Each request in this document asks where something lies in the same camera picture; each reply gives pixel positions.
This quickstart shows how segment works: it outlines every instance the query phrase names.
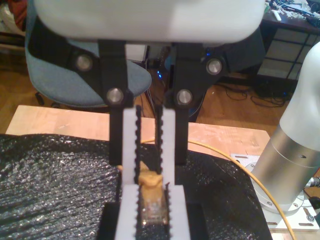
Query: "metal mounting plate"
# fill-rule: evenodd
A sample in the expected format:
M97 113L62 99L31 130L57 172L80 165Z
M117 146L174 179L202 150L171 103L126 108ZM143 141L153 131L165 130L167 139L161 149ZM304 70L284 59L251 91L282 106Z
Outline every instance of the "metal mounting plate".
M238 160L243 166L247 167L250 170L254 168L260 157L259 155L245 155L236 153L231 153L230 156ZM290 226L293 230L318 231L320 228L317 222L315 220L309 221L307 219L307 214L305 213L304 208L306 208L312 216L317 215L314 208L311 206L307 196L305 195L302 206L295 213L286 214L286 218L290 223ZM263 208L263 206L262 211L269 229L272 229L273 231L287 230L285 222L278 213L271 212Z

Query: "clear plastic object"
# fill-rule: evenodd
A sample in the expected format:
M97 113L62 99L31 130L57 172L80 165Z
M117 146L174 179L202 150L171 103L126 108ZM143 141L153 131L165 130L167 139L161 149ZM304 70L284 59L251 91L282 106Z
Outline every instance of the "clear plastic object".
M140 206L142 226L168 224L168 206L163 191L162 198L157 202L140 197Z

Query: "cluttered desk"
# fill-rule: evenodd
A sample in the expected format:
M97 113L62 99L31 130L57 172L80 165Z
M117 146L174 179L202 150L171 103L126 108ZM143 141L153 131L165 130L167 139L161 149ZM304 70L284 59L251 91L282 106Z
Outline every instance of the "cluttered desk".
M320 44L305 58L296 93L266 144L265 132L188 122L190 108L230 71L223 44L258 28L265 1L124 2L29 1L28 11L37 15L29 15L27 52L56 72L71 72L110 111L19 107L0 136L0 236L316 239L317 214L303 189L317 184L312 177L320 166ZM137 41L166 42L175 53L171 85L154 120L141 117L129 85L125 46Z
M263 22L311 34L320 33L320 3L307 0L266 1Z

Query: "wooden floor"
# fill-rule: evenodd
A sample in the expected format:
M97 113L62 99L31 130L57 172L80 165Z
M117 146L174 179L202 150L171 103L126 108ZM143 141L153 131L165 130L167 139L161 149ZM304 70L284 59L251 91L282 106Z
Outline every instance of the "wooden floor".
M18 105L38 106L38 102L35 98L37 91L30 82L25 60L20 56L0 53L0 62L0 133L5 133ZM239 93L228 93L233 98L242 97ZM153 118L145 95L141 97L144 115ZM136 104L141 105L141 97L136 99ZM44 100L45 106L50 107L52 101L47 98ZM243 101L232 100L223 87L212 86L207 91L197 123L259 129L272 135L286 106L257 106L250 100L250 95Z

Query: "desk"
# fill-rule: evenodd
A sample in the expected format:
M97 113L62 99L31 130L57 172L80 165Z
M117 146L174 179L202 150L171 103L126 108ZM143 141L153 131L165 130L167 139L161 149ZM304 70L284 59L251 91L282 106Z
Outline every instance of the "desk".
M307 20L301 18L290 18L287 15L280 14L281 21L278 21L272 12L266 12L263 16L262 23L274 25L278 28L290 29L309 34L320 34L320 28L312 26Z
M155 120L142 118L141 139L154 138ZM109 139L109 115L56 108L20 105L6 134L61 134L80 138ZM239 127L189 123L189 139L214 146L226 153L260 155L268 143L266 131ZM217 156L215 152L190 144L192 151ZM320 233L296 232L299 240L320 239ZM290 240L288 233L272 233L274 240Z

